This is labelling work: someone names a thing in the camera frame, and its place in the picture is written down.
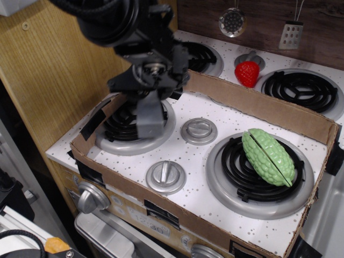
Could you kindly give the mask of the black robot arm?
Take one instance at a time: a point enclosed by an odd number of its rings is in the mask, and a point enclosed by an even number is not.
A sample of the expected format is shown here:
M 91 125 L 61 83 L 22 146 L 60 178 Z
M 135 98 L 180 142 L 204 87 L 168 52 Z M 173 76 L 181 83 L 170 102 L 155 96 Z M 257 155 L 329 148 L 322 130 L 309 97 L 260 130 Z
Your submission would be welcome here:
M 189 80 L 188 49 L 169 25 L 173 8 L 158 1 L 52 1 L 77 18 L 92 43 L 111 47 L 131 67 L 110 79 L 111 92 L 140 100 L 155 92 L 159 99 L 179 99 Z

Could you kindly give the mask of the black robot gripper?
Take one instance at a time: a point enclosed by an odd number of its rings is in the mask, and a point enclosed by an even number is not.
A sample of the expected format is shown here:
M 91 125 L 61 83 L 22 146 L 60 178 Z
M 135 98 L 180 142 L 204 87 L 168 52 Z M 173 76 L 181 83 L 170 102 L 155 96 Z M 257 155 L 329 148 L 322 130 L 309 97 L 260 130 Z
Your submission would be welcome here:
M 156 91 L 165 99 L 183 88 L 189 79 L 188 54 L 169 28 L 173 17 L 168 4 L 119 4 L 115 8 L 111 47 L 131 67 L 108 80 L 111 92 L 144 98 Z

